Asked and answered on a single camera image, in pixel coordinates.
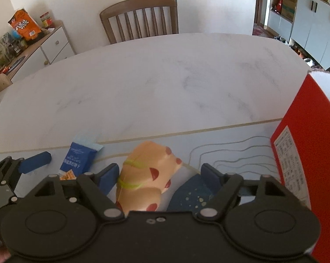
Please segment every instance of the white drawer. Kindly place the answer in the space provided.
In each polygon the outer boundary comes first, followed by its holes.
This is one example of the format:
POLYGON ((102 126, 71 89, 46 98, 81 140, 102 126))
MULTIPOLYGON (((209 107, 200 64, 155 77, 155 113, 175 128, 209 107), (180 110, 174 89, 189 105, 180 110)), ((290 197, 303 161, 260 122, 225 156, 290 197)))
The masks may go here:
POLYGON ((75 55, 75 53, 73 52, 71 45, 68 43, 66 46, 64 46, 64 48, 62 49, 62 51, 57 55, 57 57, 54 59, 53 63, 56 63, 60 60, 69 58, 71 56, 75 55))
POLYGON ((44 56, 41 48, 38 48, 15 73, 11 81, 14 83, 24 79, 26 76, 29 76, 30 74, 35 73, 46 66, 48 66, 48 60, 44 56))
POLYGON ((41 45, 41 48, 47 56, 49 62, 52 63, 66 44, 66 35, 63 28, 60 28, 41 45))

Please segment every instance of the brown cardboard box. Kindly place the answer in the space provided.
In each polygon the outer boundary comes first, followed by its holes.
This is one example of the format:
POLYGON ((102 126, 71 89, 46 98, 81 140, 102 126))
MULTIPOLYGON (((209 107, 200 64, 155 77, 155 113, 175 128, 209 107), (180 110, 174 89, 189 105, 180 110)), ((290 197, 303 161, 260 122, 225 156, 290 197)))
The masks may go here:
POLYGON ((295 15, 296 0, 283 0, 282 16, 293 21, 295 15))

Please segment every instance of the orange box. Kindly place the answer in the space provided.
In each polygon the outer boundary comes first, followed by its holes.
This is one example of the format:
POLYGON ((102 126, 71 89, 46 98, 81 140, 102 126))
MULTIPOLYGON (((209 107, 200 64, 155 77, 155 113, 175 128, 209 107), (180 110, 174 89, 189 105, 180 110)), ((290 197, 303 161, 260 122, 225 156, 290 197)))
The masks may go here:
POLYGON ((320 220, 312 255, 330 263, 330 73, 306 76, 271 144, 282 183, 320 220))

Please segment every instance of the blue snack package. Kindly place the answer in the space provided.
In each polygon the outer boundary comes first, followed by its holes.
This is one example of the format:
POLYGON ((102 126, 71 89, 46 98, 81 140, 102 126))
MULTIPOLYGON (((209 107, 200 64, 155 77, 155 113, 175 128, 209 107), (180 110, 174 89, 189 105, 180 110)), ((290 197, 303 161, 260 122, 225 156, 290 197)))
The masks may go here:
POLYGON ((61 180, 73 180, 87 172, 96 153, 103 145, 92 143, 86 139, 75 138, 67 152, 59 170, 61 180))

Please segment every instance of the dark blue speckled object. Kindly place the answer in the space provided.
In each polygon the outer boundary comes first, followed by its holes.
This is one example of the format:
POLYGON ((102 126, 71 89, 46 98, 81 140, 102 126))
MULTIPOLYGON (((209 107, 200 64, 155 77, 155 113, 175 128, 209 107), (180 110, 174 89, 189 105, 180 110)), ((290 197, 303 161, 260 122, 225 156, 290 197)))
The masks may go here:
POLYGON ((192 211, 197 213, 213 197, 210 189, 197 174, 180 186, 173 194, 167 211, 192 211))

